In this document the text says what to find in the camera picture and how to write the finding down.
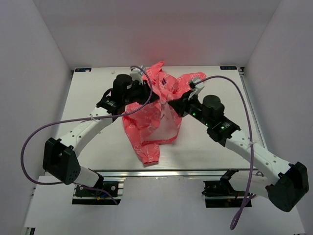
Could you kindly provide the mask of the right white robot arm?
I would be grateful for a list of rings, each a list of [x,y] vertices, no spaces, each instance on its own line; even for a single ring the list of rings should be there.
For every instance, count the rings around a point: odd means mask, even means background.
[[[252,192],[270,200],[278,209],[290,212],[309,191],[307,168],[300,162],[291,164],[269,152],[251,139],[240,127],[224,116],[224,105],[215,95],[199,102],[197,95],[184,93],[168,104],[179,117],[191,115],[207,127],[209,137],[237,153],[260,170],[265,179],[252,177]]]

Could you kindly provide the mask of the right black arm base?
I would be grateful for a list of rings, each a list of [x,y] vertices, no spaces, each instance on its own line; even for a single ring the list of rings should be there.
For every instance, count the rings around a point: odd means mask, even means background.
[[[204,181],[204,190],[201,192],[206,197],[230,196],[237,198],[244,196],[244,191],[237,191],[231,186],[231,177],[239,172],[237,169],[229,169],[218,181]]]

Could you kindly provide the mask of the pink patterned jacket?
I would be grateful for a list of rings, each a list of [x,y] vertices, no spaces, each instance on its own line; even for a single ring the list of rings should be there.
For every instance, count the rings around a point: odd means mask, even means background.
[[[189,91],[192,79],[206,78],[206,74],[200,71],[175,78],[162,70],[163,65],[164,62],[160,61],[146,70],[159,100],[122,118],[125,133],[144,165],[158,163],[159,146],[172,144],[179,134],[182,118],[168,105],[168,101],[178,99]]]

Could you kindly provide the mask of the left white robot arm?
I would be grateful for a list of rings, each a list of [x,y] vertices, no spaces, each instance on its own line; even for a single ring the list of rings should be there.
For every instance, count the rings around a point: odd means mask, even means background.
[[[65,185],[76,183],[86,186],[92,195],[103,191],[103,176],[79,165],[78,156],[85,146],[125,112],[126,105],[152,103],[159,96],[148,81],[133,80],[130,75],[119,74],[113,87],[107,90],[86,121],[57,140],[45,143],[43,168]]]

